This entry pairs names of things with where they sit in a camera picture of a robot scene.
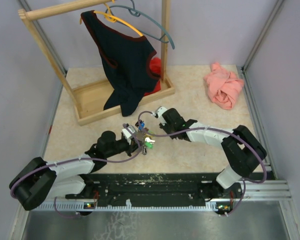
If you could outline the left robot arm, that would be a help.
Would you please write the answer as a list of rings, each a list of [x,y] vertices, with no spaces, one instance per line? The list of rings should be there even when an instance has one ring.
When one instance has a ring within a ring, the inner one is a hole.
[[[84,175],[100,170],[110,162],[110,157],[121,153],[132,160],[133,153],[141,146],[135,133],[123,129],[120,139],[116,139],[112,131],[103,132],[97,142],[77,158],[48,162],[35,157],[10,182],[10,195],[26,211],[56,197],[77,195],[87,199],[93,195],[94,186]]]

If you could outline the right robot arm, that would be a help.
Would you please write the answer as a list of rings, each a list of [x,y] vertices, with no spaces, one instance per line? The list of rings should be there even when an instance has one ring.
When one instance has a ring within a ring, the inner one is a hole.
[[[249,178],[267,156],[265,148],[244,125],[234,129],[215,128],[194,119],[186,121],[175,108],[162,106],[155,111],[155,117],[172,139],[203,143],[224,151],[228,166],[218,174],[213,185],[213,192],[219,198],[225,198],[235,182]]]

